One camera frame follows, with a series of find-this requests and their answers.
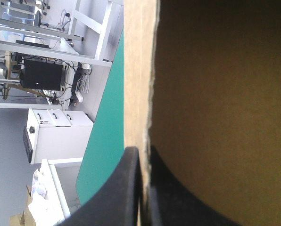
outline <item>black plastic object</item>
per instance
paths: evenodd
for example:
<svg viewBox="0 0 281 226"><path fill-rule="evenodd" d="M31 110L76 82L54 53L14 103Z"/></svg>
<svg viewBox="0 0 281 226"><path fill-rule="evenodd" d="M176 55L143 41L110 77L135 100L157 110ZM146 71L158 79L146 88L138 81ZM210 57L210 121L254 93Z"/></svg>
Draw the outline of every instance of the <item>black plastic object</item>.
<svg viewBox="0 0 281 226"><path fill-rule="evenodd" d="M24 143L28 162L31 163L32 156L33 156L33 148L32 148L32 144L29 140L29 136L28 136L26 127L24 127L24 129L23 129L23 143Z"/></svg>
<svg viewBox="0 0 281 226"><path fill-rule="evenodd" d="M35 20L34 20L34 22L33 22L33 25L34 25L34 26L38 26L38 27L41 26L41 12L40 12L40 11L37 11L37 12L36 12Z"/></svg>
<svg viewBox="0 0 281 226"><path fill-rule="evenodd" d="M20 83L23 88L60 90L63 65L61 63L25 59L24 69L20 73Z"/></svg>
<svg viewBox="0 0 281 226"><path fill-rule="evenodd" d="M152 226L238 226L190 193L151 148Z"/></svg>
<svg viewBox="0 0 281 226"><path fill-rule="evenodd" d="M30 133L35 133L35 132L36 132L35 127L34 127L34 126L31 126L31 127L29 128L29 132L30 132Z"/></svg>
<svg viewBox="0 0 281 226"><path fill-rule="evenodd" d="M128 147L102 188L61 226L135 226L140 174L138 150Z"/></svg>

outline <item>drawer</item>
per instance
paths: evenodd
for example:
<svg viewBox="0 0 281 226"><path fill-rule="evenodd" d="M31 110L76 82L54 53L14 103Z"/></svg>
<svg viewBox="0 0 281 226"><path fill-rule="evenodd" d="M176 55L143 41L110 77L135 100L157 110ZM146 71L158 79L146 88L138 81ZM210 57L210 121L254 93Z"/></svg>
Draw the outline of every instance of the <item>drawer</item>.
<svg viewBox="0 0 281 226"><path fill-rule="evenodd" d="M33 111L40 127L55 127L56 126L47 110L33 109L32 111Z"/></svg>
<svg viewBox="0 0 281 226"><path fill-rule="evenodd" d="M80 208L75 184L82 158L42 160L40 172L45 178L46 199L54 208L59 223Z"/></svg>
<svg viewBox="0 0 281 226"><path fill-rule="evenodd" d="M67 119L62 110L47 110L51 120L56 126L71 126L71 123Z"/></svg>
<svg viewBox="0 0 281 226"><path fill-rule="evenodd" d="M93 127L93 122L84 112L79 111L63 111L71 125L74 127Z"/></svg>

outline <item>wire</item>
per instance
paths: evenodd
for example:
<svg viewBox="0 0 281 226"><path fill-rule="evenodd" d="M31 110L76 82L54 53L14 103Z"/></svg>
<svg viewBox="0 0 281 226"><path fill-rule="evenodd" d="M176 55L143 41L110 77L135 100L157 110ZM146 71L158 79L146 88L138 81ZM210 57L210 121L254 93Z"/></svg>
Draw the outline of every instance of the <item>wire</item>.
<svg viewBox="0 0 281 226"><path fill-rule="evenodd" d="M54 48L56 47L56 45L57 45L58 42L61 43L61 41L56 41L56 43L55 43L55 45L54 45L54 47L53 47L52 49L54 49Z"/></svg>
<svg viewBox="0 0 281 226"><path fill-rule="evenodd" d="M62 100L62 101L60 101L59 103L66 102L67 100L70 100L70 99L71 99L71 97L68 98L68 99L66 99L66 100Z"/></svg>
<svg viewBox="0 0 281 226"><path fill-rule="evenodd" d="M28 100L28 99L39 100L39 99L36 98L36 97L29 97L29 98L14 99L14 100L5 100L5 101Z"/></svg>
<svg viewBox="0 0 281 226"><path fill-rule="evenodd" d="M67 88L64 90L64 92L62 93L62 95L61 95L61 96L59 96L59 97L57 97L57 98L62 97L62 96L65 94L66 90L67 90L67 89L69 89L69 88L72 88L72 86L71 86L71 87L67 87Z"/></svg>

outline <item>white cabinet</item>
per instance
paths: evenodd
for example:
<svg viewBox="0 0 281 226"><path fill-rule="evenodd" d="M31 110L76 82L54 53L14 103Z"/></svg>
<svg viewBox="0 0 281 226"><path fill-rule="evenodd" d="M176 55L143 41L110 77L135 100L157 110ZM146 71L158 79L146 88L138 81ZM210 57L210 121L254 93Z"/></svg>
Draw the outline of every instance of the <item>white cabinet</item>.
<svg viewBox="0 0 281 226"><path fill-rule="evenodd" d="M50 202L59 223L81 206L75 189L81 162L82 158L42 160L39 171L47 189L45 199Z"/></svg>
<svg viewBox="0 0 281 226"><path fill-rule="evenodd" d="M83 157L92 127L84 112L29 109L23 137L28 161Z"/></svg>

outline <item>electrical cord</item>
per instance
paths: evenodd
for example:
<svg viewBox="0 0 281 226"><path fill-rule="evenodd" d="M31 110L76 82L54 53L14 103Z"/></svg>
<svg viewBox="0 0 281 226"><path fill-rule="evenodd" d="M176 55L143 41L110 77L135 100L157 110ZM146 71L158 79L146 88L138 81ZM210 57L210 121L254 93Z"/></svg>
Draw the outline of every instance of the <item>electrical cord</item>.
<svg viewBox="0 0 281 226"><path fill-rule="evenodd" d="M56 47L56 45L57 45L58 42L61 43L61 41L56 41L56 43L55 43L55 45L54 45L54 47L53 47L52 49L54 49L54 48Z"/></svg>

